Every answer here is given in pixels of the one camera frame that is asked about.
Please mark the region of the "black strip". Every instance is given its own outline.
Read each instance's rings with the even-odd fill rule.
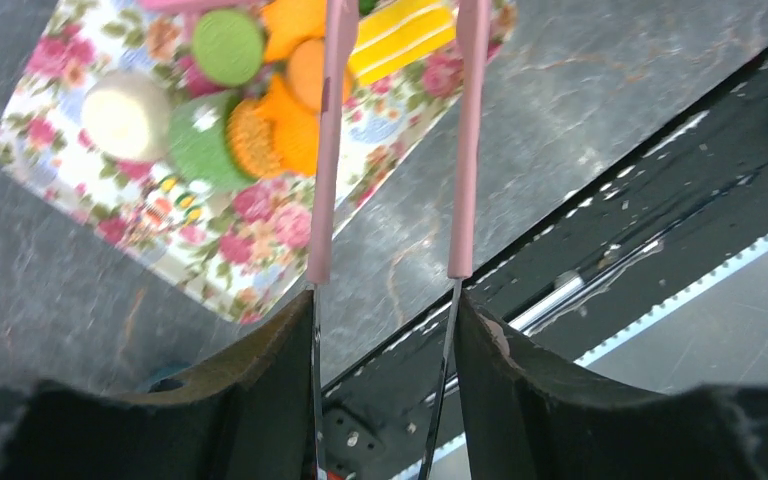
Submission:
[[[646,155],[703,111],[696,129]],[[590,206],[578,207],[590,198]],[[479,269],[467,288],[511,321],[563,272],[596,278],[665,229],[663,251],[625,269],[605,293],[534,339],[575,359],[768,232],[768,49]],[[606,258],[612,244],[620,248]],[[436,380],[446,300],[326,389],[326,408],[351,412],[383,446],[372,458],[365,454],[362,465],[333,455],[330,464],[357,471],[359,480],[384,480],[419,459],[430,419],[423,400]],[[454,394],[445,404],[440,444],[462,430]]]

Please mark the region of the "gray stone surface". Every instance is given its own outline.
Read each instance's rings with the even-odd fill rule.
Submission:
[[[0,114],[54,0],[0,0]],[[518,0],[488,71],[476,264],[768,44],[768,0]],[[334,378],[449,288],[458,109],[339,236],[324,298]],[[132,388],[252,327],[217,319],[0,174],[0,376]]]

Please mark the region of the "floral tray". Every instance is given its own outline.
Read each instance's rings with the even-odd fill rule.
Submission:
[[[492,57],[515,9],[494,5]],[[241,8],[256,9],[248,2]],[[214,195],[196,223],[163,228],[140,213],[169,194],[172,173],[99,152],[80,125],[89,88],[115,69],[161,82],[176,101],[205,93],[188,54],[192,18],[146,12],[135,0],[61,0],[0,124],[0,163],[25,188],[87,225],[231,321],[258,321],[305,268],[313,180],[286,176]],[[455,102],[462,60],[453,44],[354,92],[343,110],[338,229]],[[247,93],[262,92],[265,67]]]

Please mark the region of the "toothed white edge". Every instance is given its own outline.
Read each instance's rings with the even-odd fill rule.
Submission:
[[[639,318],[637,321],[627,326],[623,330],[617,332],[613,337],[605,340],[597,347],[579,357],[575,363],[585,368],[590,366],[596,360],[604,357],[615,348],[634,338],[640,332],[643,332],[670,313],[678,310],[689,301],[693,300],[714,285],[725,280],[733,273],[757,260],[767,252],[768,234],[758,238],[758,240],[756,240],[752,245],[741,250],[737,255],[729,258],[719,267],[711,270],[705,276],[694,282],[692,285],[689,285],[681,292],[668,298],[660,305],[652,307],[652,310],[650,310],[649,313]],[[452,441],[446,443],[434,451],[434,463],[439,462],[447,455],[464,446],[465,444],[466,436],[464,434],[458,435],[452,439]],[[403,470],[402,473],[393,477],[392,480],[414,480],[416,475],[419,474],[419,466],[420,462],[414,463],[410,467]]]

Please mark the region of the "metal shaft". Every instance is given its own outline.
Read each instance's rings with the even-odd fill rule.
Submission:
[[[425,440],[425,453],[419,467],[417,480],[428,480],[431,465],[434,463],[434,450],[437,448],[437,433],[440,430],[440,414],[443,413],[443,392],[446,389],[446,377],[449,371],[449,357],[452,353],[452,341],[455,338],[455,321],[458,317],[458,304],[461,300],[463,279],[455,280],[452,289],[452,305],[449,307],[449,318],[446,320],[446,337],[443,340],[443,360],[440,362],[440,375],[437,379],[436,400],[431,411],[431,423],[428,427],[428,437]]]
[[[313,398],[313,448],[316,453],[316,479],[328,480],[328,471],[325,467],[325,447],[322,445],[322,429],[324,427],[322,416],[322,378],[319,368],[319,334],[320,319],[322,318],[322,300],[320,288],[313,285],[313,342],[310,349],[310,384]]]

